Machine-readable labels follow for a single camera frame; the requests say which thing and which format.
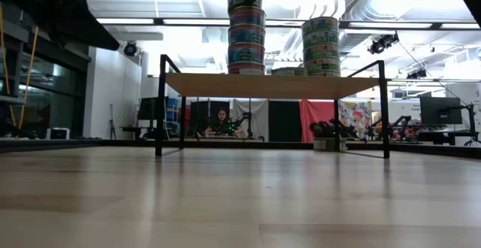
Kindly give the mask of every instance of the wooden floor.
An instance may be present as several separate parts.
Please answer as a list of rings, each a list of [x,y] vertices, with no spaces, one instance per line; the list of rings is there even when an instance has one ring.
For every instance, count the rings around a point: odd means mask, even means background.
[[[99,147],[0,155],[0,247],[481,245],[481,164]]]

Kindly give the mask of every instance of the stacked cans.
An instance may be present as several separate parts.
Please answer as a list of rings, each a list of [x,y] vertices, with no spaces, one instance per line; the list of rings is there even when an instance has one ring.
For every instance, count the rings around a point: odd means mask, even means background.
[[[276,68],[272,70],[272,75],[278,76],[306,76],[307,69],[305,68]]]
[[[310,76],[339,77],[339,23],[332,17],[319,17],[302,25],[304,67]]]
[[[245,6],[244,0],[228,0],[229,74],[264,74],[265,12],[262,0]]]

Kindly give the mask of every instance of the yellow cable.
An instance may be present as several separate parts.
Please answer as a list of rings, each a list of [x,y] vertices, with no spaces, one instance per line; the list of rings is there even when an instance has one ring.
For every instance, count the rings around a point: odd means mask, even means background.
[[[27,84],[25,88],[25,104],[27,103],[27,98],[29,97],[29,84],[30,84],[30,74],[32,73],[33,67],[33,60],[35,57],[35,50],[37,49],[37,37],[38,37],[38,26],[35,28],[35,37],[33,38],[33,47],[32,47],[32,57],[30,57],[30,67],[29,67],[29,74],[27,75]],[[20,114],[20,123],[18,125],[18,129],[22,129],[23,124],[23,113],[25,112],[25,105],[22,105],[22,113]]]
[[[5,40],[3,37],[3,10],[2,5],[0,5],[0,39],[2,40],[2,53],[3,53],[3,68],[5,70],[5,85],[7,87],[7,94],[10,95],[10,82],[8,79],[8,68],[7,68],[7,52],[5,50]],[[10,115],[12,117],[12,124],[16,126],[14,107],[10,104]]]

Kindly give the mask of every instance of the white curtain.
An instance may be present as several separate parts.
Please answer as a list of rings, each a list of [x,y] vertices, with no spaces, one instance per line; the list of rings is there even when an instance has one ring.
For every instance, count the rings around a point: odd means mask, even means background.
[[[235,99],[232,102],[232,109],[230,116],[236,120],[242,113],[249,112],[249,101],[239,101]],[[254,138],[259,136],[264,137],[266,142],[269,142],[269,101],[251,101],[250,111],[253,114],[251,121],[251,130]],[[247,137],[247,129],[249,122],[244,121],[240,127],[244,130],[244,137]]]

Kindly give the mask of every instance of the red curtain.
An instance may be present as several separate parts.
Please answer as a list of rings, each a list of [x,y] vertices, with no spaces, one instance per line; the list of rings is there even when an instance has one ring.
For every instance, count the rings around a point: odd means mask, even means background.
[[[302,143],[313,143],[314,136],[309,129],[312,122],[326,121],[334,118],[334,102],[308,101],[299,102],[302,124]]]

